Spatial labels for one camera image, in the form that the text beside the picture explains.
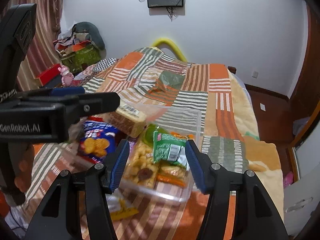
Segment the white cabinet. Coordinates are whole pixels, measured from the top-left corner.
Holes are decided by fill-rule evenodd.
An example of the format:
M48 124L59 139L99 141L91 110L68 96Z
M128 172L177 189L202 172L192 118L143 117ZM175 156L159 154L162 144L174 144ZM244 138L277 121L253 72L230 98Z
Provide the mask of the white cabinet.
M319 125L296 149L299 180L284 190L284 224L296 237L319 204Z

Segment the clear plastic storage bin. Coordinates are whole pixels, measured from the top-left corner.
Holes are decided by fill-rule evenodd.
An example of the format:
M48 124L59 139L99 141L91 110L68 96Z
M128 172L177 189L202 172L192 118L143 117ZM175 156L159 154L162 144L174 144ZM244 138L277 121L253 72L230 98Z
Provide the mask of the clear plastic storage bin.
M130 143L122 189L171 204L189 199L194 182L185 143L200 143L199 110L122 102L102 118L125 133Z

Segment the pink plush toy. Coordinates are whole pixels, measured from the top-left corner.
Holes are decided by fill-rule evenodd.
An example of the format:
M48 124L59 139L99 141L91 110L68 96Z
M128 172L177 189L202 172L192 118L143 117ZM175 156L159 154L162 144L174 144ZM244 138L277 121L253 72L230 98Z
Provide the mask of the pink plush toy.
M69 68L64 65L59 67L58 70L61 74L61 82L63 87L69 87L74 80L74 75L70 72Z

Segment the yellow bed headboard rail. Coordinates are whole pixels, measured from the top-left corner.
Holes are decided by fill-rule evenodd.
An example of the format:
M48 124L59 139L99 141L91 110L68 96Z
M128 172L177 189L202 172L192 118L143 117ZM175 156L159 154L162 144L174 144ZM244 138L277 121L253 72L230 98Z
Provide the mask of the yellow bed headboard rail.
M160 48L160 46L162 45L166 45L169 47L169 49L175 54L175 56L183 62L187 62L186 57L183 55L183 53L181 52L181 50L178 48L178 46L170 39L168 38L158 38L156 39L153 43L152 43L152 47L157 47Z

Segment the red snack bag in bin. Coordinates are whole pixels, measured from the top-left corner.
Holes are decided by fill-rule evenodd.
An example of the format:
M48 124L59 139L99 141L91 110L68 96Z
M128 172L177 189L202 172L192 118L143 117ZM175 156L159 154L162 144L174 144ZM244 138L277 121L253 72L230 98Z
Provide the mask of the red snack bag in bin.
M108 124L102 117L99 116L89 116L86 121L86 124Z

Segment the clear puffed snack bag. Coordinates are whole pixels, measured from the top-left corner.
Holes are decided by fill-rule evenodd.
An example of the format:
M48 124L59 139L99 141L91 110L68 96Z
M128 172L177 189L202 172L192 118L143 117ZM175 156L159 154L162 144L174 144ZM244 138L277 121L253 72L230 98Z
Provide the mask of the clear puffed snack bag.
M159 163L153 161L153 148L138 141L133 147L124 171L124 179L152 189L155 185Z

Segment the striped window curtain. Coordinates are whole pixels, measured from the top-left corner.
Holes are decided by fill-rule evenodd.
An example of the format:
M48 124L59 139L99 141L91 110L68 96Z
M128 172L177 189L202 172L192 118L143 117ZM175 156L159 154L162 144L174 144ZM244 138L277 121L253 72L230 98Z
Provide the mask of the striped window curtain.
M37 4L36 32L27 55L20 65L17 86L20 90L34 90L38 88L35 78L60 62L53 42L61 33L63 0L9 0L1 16L4 16L13 5L23 3Z

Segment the brown wooden door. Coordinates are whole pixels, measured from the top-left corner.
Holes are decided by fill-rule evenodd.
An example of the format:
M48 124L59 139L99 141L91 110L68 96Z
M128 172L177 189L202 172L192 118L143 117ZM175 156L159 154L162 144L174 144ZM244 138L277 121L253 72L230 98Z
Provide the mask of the brown wooden door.
M289 99L293 121L308 118L306 125L295 135L291 146L302 142L314 128L319 115L319 18L307 7L308 35L306 51L299 78Z

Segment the red box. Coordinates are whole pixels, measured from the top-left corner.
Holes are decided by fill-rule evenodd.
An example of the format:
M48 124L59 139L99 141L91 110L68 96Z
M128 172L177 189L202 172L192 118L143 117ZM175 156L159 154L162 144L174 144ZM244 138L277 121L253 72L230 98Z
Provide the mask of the red box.
M61 64L54 64L44 72L40 73L36 78L35 82L39 87L43 87L50 81L52 81L55 77L60 75Z

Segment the blue biscuit snack bag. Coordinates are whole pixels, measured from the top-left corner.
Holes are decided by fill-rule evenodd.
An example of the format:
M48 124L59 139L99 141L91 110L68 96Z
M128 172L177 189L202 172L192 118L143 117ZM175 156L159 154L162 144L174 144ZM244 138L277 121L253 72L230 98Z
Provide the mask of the blue biscuit snack bag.
M116 150L116 135L119 130L110 124L83 123L79 139L78 155L96 164Z

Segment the brown wafer cake pack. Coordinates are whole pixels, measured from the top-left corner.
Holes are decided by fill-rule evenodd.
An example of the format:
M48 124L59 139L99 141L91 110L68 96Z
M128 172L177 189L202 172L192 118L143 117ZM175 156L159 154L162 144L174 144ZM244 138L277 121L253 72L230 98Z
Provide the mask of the brown wafer cake pack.
M123 101L120 101L119 107L114 112L104 113L101 117L132 138L138 137L144 131L147 119L145 113Z

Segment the white yellow small snack packet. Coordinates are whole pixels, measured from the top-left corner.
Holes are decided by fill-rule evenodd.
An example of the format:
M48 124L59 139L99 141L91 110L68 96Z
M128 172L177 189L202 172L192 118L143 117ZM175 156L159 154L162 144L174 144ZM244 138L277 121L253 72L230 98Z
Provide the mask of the white yellow small snack packet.
M106 194L107 206L112 221L119 221L139 213L138 209L116 189L112 194Z

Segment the green snack sachet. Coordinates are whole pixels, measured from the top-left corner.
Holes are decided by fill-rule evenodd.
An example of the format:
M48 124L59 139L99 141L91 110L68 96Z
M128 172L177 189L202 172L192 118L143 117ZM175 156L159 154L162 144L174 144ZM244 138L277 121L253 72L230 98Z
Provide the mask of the green snack sachet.
M171 134L153 133L153 162L167 161L171 165L187 169L188 162L185 155L187 140L177 138Z

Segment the clothes pile with green bag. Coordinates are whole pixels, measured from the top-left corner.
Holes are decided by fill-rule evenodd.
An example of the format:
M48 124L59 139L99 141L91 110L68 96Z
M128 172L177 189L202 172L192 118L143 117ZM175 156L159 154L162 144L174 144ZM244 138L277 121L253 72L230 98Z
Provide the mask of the clothes pile with green bag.
M71 73L79 73L101 60L105 42L98 28L91 22L78 22L53 41L61 63Z

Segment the patchwork striped bed quilt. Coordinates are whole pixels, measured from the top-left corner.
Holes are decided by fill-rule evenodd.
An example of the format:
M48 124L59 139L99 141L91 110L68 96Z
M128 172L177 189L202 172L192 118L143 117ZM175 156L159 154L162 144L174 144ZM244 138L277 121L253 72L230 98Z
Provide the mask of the patchwork striped bed quilt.
M186 63L165 55L159 49L143 48L127 54L101 72L94 93L115 92L120 101L130 105L199 110L202 122L200 143L194 142L199 151L228 171L254 171L281 216L283 205L273 198L262 173L252 168L265 156L278 161L276 148L255 139L256 127L245 130L240 123L239 116L252 118L254 114L245 95L235 96L238 90L240 87L223 64ZM27 101L29 98L40 101L40 98L48 97L63 98L16 96L8 102ZM197 239L209 196L201 193L194 179L193 182L189 199L184 203L171 204L122 189L120 181L117 189L139 213L112 221L117 239Z

